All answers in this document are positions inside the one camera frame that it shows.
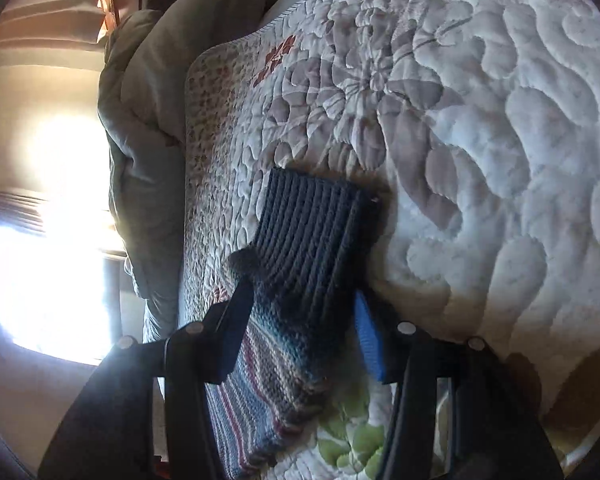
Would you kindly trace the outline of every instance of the bright window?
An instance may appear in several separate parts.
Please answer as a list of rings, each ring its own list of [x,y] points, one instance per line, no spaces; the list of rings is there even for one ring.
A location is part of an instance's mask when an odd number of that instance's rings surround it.
[[[95,248],[0,228],[0,323],[14,343],[98,364],[112,345],[103,264]]]

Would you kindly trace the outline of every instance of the pillow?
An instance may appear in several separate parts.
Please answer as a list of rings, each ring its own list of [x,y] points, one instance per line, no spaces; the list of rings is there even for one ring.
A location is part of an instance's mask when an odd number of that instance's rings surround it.
[[[251,34],[266,0],[177,0],[131,58],[121,101],[143,123],[185,145],[187,70],[205,50]]]

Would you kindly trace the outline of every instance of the metal rivet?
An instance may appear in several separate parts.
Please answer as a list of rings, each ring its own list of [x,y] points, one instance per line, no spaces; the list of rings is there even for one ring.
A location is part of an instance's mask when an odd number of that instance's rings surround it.
[[[200,321],[194,321],[193,323],[189,323],[185,330],[189,335],[197,335],[201,334],[205,329],[205,326]]]
[[[476,352],[482,352],[486,346],[486,343],[481,337],[472,337],[471,339],[469,339],[468,345],[471,350],[475,350]]]
[[[404,335],[413,335],[416,333],[416,326],[409,321],[402,321],[398,323],[398,332]]]
[[[118,341],[118,348],[126,350],[136,344],[136,340],[129,335],[123,335]]]

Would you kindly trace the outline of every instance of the white quilted bedspread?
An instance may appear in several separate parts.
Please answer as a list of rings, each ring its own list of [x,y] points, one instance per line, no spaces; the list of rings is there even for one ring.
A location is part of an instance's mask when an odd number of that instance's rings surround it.
[[[272,165],[346,176],[386,205],[373,288],[434,336],[482,335],[565,469],[577,462],[600,433],[590,0],[303,0],[203,54],[187,85],[181,323],[224,294],[224,260],[255,234]],[[376,415],[360,420],[384,427],[390,395],[370,391]],[[364,463],[319,449],[342,433],[320,431],[266,476],[362,478]]]

